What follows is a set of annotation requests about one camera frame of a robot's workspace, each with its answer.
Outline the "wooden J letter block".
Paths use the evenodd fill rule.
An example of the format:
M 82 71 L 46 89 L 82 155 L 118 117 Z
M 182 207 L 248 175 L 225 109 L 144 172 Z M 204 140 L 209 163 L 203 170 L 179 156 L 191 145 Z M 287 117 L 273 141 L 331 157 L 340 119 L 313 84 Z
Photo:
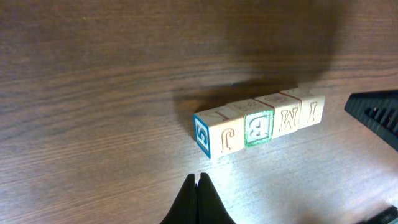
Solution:
M 209 159 L 244 148 L 244 118 L 227 106 L 193 115 L 195 140 Z

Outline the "wooden I letter block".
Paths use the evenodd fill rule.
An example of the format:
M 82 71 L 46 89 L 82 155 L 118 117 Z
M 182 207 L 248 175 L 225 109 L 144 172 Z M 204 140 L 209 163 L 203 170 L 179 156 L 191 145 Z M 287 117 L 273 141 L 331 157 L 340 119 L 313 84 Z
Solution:
M 321 122 L 325 105 L 324 95 L 300 88 L 282 90 L 280 93 L 301 102 L 299 129 L 307 128 Z

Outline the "green B letter block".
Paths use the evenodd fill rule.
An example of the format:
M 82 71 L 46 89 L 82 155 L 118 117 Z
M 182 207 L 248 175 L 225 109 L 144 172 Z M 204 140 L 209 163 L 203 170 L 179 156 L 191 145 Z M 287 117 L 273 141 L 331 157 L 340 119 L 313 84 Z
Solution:
M 264 144 L 272 139 L 274 126 L 274 108 L 255 99 L 246 99 L 228 103 L 244 118 L 244 145 L 246 148 Z

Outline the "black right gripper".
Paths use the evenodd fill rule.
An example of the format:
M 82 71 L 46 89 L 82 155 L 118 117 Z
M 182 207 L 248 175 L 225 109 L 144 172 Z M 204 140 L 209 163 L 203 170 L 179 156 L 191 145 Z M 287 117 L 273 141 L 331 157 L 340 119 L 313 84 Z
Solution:
M 397 150 L 397 90 L 353 93 L 345 111 Z

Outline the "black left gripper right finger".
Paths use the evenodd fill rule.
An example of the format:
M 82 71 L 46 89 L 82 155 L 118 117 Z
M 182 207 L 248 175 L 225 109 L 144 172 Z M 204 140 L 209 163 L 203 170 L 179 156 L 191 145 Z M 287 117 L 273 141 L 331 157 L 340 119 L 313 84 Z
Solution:
M 200 174 L 197 187 L 199 224 L 235 224 L 207 173 Z

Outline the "wooden M letter block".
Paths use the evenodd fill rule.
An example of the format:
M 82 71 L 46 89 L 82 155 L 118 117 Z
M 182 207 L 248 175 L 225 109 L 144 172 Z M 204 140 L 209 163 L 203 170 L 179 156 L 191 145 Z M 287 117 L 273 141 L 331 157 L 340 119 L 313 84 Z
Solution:
M 300 100 L 281 93 L 260 96 L 255 100 L 274 109 L 273 138 L 294 133 L 299 129 Z

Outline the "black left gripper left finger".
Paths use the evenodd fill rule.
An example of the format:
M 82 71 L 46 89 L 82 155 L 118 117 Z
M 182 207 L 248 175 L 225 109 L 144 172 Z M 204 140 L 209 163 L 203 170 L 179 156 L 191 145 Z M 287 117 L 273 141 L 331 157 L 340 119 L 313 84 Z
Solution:
M 197 184 L 195 175 L 188 174 L 169 212 L 160 224 L 196 224 Z

